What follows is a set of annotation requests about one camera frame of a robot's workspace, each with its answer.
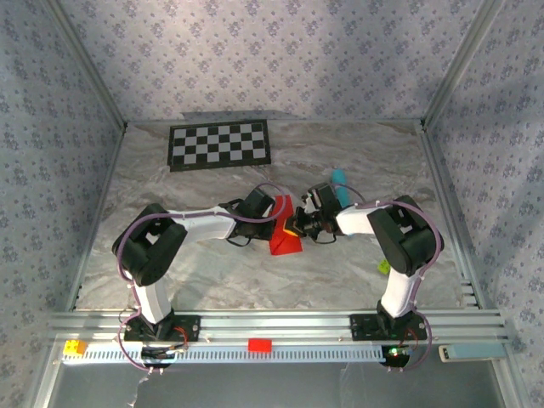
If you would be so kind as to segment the red cloth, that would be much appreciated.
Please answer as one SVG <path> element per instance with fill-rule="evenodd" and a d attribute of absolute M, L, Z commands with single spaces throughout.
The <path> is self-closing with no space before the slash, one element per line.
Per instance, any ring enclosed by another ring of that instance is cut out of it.
<path fill-rule="evenodd" d="M 286 198 L 286 204 L 283 211 L 280 211 L 283 201 L 282 196 L 277 195 L 275 197 L 275 204 L 270 214 L 271 216 L 277 213 L 280 214 L 280 219 L 278 222 L 279 229 L 276 235 L 269 241 L 269 251 L 273 256 L 287 255 L 301 252 L 303 250 L 302 242 L 299 237 L 288 235 L 283 231 L 285 221 L 294 214 L 290 196 Z"/>

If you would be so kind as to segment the teal pen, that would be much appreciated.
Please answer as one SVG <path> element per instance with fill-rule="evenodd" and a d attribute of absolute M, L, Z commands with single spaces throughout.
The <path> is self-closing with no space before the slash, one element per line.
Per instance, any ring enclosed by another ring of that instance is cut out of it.
<path fill-rule="evenodd" d="M 347 183 L 345 172 L 340 169 L 333 169 L 331 173 L 331 182 L 334 184 L 337 199 L 341 206 L 340 213 L 336 216 L 338 228 L 344 235 L 353 235 L 353 205 L 349 199 L 349 191 L 343 187 Z"/>

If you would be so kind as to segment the black white checkerboard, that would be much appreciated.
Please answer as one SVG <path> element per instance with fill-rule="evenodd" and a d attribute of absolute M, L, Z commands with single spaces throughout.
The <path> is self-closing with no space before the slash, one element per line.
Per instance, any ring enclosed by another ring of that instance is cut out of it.
<path fill-rule="evenodd" d="M 170 127 L 167 165 L 171 172 L 270 163 L 269 130 L 265 120 Z"/>

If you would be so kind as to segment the black controller board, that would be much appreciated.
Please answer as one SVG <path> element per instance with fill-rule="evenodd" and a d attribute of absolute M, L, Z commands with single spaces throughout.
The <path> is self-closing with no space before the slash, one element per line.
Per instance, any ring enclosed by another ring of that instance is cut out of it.
<path fill-rule="evenodd" d="M 409 346 L 382 346 L 382 356 L 384 361 L 381 363 L 388 369 L 404 369 L 411 357 L 411 348 Z"/>
<path fill-rule="evenodd" d="M 175 354 L 168 348 L 143 347 L 140 358 L 147 369 L 166 369 L 174 362 Z"/>

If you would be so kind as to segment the light blue flat device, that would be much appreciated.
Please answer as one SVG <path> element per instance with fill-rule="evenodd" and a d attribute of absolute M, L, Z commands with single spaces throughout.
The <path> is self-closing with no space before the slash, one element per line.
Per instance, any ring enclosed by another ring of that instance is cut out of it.
<path fill-rule="evenodd" d="M 500 343 L 458 343 L 440 345 L 439 357 L 444 363 L 502 360 L 507 357 Z"/>

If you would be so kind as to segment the aluminium mounting rail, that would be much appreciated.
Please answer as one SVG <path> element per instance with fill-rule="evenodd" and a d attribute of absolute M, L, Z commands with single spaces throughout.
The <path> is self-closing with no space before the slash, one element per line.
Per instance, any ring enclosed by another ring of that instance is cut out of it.
<path fill-rule="evenodd" d="M 281 345 L 345 344 L 355 342 L 349 316 L 375 314 L 370 310 L 204 310 L 181 311 L 179 315 L 201 317 L 198 345 L 242 345 L 249 338 L 271 339 Z M 427 340 L 410 335 L 405 340 L 428 342 L 508 343 L 510 332 L 497 310 L 439 309 L 422 311 Z M 396 344 L 396 341 L 361 341 Z"/>

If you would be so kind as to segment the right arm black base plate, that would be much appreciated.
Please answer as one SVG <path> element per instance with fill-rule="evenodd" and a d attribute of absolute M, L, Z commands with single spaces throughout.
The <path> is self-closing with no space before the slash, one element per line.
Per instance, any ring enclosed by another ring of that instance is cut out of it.
<path fill-rule="evenodd" d="M 415 335 L 416 340 L 427 340 L 428 333 L 423 318 L 410 312 L 397 319 L 385 314 L 352 314 L 349 328 L 354 341 L 400 342 Z"/>

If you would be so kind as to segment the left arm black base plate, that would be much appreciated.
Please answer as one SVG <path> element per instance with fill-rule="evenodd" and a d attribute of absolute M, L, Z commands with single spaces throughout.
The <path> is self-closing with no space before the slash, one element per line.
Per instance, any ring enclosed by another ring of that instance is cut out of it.
<path fill-rule="evenodd" d="M 155 324 L 144 317 L 137 317 L 128 322 L 122 339 L 129 342 L 196 342 L 200 323 L 198 315 L 172 314 Z"/>

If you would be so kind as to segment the aluminium table side rail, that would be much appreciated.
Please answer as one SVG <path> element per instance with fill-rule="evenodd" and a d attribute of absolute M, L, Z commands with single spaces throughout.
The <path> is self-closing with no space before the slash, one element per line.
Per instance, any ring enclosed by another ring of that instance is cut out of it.
<path fill-rule="evenodd" d="M 97 201 L 96 208 L 94 209 L 94 212 L 93 212 L 93 220 L 90 225 L 88 238 L 86 239 L 85 244 L 83 246 L 83 253 L 78 262 L 75 277 L 73 278 L 71 283 L 71 290 L 68 295 L 66 305 L 63 309 L 64 312 L 72 312 L 76 308 L 77 299 L 79 297 L 79 292 L 80 292 L 80 286 L 82 284 L 82 281 L 86 272 L 86 268 L 88 266 L 88 260 L 90 258 L 94 240 L 96 238 L 96 235 L 99 229 L 101 215 L 105 207 L 105 199 L 107 197 L 108 190 L 111 185 L 112 175 L 116 167 L 116 161 L 122 147 L 122 141 L 126 134 L 127 127 L 128 127 L 128 124 L 124 122 L 122 124 L 121 130 L 119 131 L 117 135 L 116 143 L 114 144 L 114 147 L 113 147 L 111 159 L 107 162 L 108 166 L 106 168 L 104 183 L 102 184 L 100 196 Z"/>
<path fill-rule="evenodd" d="M 421 121 L 415 121 L 415 129 L 421 140 L 422 150 L 428 162 L 438 196 L 439 206 L 445 220 L 446 235 L 455 255 L 456 268 L 462 281 L 463 303 L 468 309 L 488 309 L 489 302 L 482 291 L 477 270 L 469 245 L 468 229 L 460 219 L 462 209 L 456 197 L 451 176 L 442 162 L 442 151 L 439 145 L 426 132 Z"/>

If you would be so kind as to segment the aluminium frame post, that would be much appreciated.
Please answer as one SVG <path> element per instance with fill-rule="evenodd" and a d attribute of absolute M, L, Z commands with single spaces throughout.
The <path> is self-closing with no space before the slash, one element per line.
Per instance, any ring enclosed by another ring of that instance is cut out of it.
<path fill-rule="evenodd" d="M 48 12 L 53 21 L 55 28 L 58 30 L 60 37 L 66 44 L 73 59 L 76 61 L 78 68 L 85 76 L 89 83 L 89 87 L 93 90 L 95 96 L 105 110 L 105 114 L 110 121 L 119 130 L 124 130 L 126 122 L 124 121 L 121 112 L 116 106 L 109 89 L 102 80 L 99 71 L 93 63 L 88 51 L 85 49 L 80 40 L 77 29 L 71 22 L 69 16 L 63 9 L 59 0 L 40 0 L 43 7 Z"/>
<path fill-rule="evenodd" d="M 506 0 L 482 0 L 472 23 L 468 26 L 466 36 L 462 39 L 459 49 L 456 51 L 422 118 L 422 129 L 424 131 L 431 130 L 438 122 L 442 111 L 449 103 L 505 2 Z"/>

